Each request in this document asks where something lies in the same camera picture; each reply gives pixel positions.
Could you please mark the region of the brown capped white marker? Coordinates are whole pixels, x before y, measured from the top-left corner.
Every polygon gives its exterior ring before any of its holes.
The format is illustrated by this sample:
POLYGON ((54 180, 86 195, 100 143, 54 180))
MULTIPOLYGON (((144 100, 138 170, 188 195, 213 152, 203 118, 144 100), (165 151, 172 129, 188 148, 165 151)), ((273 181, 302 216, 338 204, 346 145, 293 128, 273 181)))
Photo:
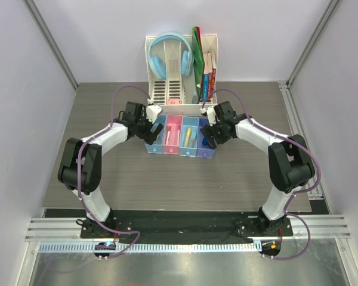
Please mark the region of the brown capped white marker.
POLYGON ((172 129, 172 127, 170 125, 167 126, 167 129, 166 129, 167 133, 166 133, 166 140, 165 140, 166 145, 169 145, 169 141, 170 141, 170 137, 171 137, 171 129, 172 129))

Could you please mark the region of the blue capped glue stick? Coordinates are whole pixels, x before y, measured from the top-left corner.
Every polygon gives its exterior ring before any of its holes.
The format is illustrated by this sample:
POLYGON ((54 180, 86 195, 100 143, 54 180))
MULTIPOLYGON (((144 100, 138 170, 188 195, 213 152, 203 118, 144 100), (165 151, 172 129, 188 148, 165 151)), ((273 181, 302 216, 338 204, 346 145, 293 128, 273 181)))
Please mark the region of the blue capped glue stick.
POLYGON ((189 147, 190 147, 190 148, 195 148, 195 147, 196 147, 196 143, 197 143, 197 130, 194 129, 194 130, 192 131, 191 136, 190 136, 189 147))

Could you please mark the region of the pastel four-compartment organizer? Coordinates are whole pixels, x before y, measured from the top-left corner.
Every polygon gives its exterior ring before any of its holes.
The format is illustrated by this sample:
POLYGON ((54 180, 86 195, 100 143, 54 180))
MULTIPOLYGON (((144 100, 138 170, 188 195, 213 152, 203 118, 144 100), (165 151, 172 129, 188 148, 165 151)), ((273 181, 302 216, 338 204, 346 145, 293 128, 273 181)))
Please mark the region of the pastel four-compartment organizer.
POLYGON ((150 154, 169 154, 169 155, 179 155, 183 157, 197 157, 197 158, 213 158, 215 151, 210 147, 203 147, 202 140, 204 139, 200 129, 208 124, 208 119, 204 117, 190 117, 190 116, 181 116, 181 115, 159 115, 155 124, 163 124, 163 129, 160 132, 157 140, 154 144, 146 144, 146 150, 150 154), (171 137, 169 145, 165 144, 166 140, 166 129, 167 126, 171 126, 171 137), (180 134, 180 145, 175 144, 175 131, 177 125, 181 126, 180 134), (197 143, 195 148, 190 148, 184 146, 184 139, 188 128, 197 130, 197 143))

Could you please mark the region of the yellow highlighter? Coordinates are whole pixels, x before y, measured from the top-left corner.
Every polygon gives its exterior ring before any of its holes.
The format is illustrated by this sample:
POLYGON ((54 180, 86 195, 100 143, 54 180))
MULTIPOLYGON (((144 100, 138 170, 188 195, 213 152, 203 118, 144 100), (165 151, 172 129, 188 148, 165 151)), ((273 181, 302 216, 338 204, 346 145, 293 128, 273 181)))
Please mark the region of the yellow highlighter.
POLYGON ((186 132, 186 136, 185 136, 185 139, 184 139, 184 146, 188 146, 188 143, 189 143, 189 140, 191 138, 191 135, 192 135, 192 128, 188 128, 187 129, 187 132, 186 132))

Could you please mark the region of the pink marker pen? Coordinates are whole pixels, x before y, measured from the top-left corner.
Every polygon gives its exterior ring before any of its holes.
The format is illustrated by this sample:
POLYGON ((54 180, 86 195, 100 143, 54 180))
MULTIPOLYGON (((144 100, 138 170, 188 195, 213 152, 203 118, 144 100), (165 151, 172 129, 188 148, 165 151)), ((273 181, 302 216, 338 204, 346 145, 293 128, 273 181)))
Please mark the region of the pink marker pen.
POLYGON ((180 145, 180 134, 181 134, 181 126, 177 125, 176 131, 175 131, 175 144, 177 146, 180 145))

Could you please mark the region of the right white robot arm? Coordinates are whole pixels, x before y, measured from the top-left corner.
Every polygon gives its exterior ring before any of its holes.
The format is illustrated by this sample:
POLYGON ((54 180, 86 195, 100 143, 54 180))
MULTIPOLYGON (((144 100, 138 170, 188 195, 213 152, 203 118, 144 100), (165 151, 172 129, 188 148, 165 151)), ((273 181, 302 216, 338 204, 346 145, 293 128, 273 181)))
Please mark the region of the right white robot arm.
POLYGON ((272 188, 267 201, 259 208, 256 225, 262 234, 273 234, 286 217, 291 197, 315 175, 304 138, 275 132, 245 113, 237 114, 229 101, 202 107, 200 113, 208 119, 200 132, 211 149, 230 139, 240 139, 268 155, 272 188))

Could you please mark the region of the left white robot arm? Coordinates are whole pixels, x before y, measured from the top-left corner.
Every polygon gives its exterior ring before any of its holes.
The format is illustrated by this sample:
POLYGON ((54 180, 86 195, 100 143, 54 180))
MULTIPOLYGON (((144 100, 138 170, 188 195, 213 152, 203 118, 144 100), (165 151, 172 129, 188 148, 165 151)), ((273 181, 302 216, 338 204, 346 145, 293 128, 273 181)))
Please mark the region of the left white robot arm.
POLYGON ((118 117, 110 114, 110 122, 100 131, 66 142, 57 179, 77 196, 87 221, 94 224, 95 232, 103 238, 115 233, 116 226, 112 210, 100 190, 102 158, 134 136, 153 144, 163 129, 161 123, 153 128, 161 113, 162 108, 152 100, 148 100, 147 105, 127 102, 118 117))

